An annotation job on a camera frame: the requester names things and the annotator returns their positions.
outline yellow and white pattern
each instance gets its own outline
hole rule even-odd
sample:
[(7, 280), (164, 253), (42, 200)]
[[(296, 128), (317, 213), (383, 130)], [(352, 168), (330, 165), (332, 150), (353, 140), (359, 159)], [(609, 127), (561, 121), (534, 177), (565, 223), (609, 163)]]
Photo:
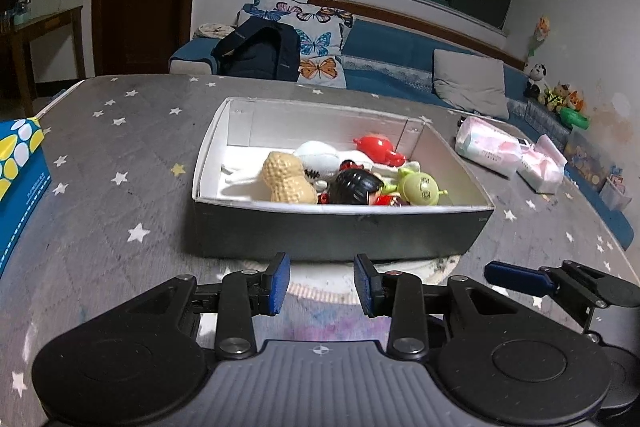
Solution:
[(0, 122), (0, 200), (43, 139), (36, 118)]

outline green alien toy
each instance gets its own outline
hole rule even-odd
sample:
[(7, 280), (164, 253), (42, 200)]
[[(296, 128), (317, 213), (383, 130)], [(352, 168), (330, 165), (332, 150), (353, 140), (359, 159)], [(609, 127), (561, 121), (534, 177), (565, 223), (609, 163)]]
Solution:
[(437, 205), (441, 194), (447, 191), (438, 189), (436, 181), (426, 172), (415, 172), (400, 167), (398, 184), (387, 184), (383, 194), (398, 193), (407, 203), (412, 205)]

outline black backpack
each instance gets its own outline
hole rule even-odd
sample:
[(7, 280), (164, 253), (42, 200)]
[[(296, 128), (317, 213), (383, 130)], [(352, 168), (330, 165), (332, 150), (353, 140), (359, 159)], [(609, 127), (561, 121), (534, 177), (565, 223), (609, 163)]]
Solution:
[(296, 82), (300, 68), (300, 38), (292, 26), (250, 17), (211, 52), (219, 73)]

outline blue box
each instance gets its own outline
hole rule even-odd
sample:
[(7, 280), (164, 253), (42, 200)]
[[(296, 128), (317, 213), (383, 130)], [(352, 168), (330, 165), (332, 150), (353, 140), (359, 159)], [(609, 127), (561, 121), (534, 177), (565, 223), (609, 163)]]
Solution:
[(29, 216), (51, 182), (35, 118), (0, 122), (0, 276)]

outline panda plush toy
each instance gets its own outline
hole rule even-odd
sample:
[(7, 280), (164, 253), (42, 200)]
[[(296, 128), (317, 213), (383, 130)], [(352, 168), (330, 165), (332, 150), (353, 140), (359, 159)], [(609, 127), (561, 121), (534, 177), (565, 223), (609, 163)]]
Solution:
[(543, 99), (545, 97), (545, 90), (547, 89), (545, 83), (546, 67), (543, 64), (536, 64), (531, 68), (529, 72), (529, 80), (527, 81), (527, 87), (524, 90), (524, 96), (527, 99)]

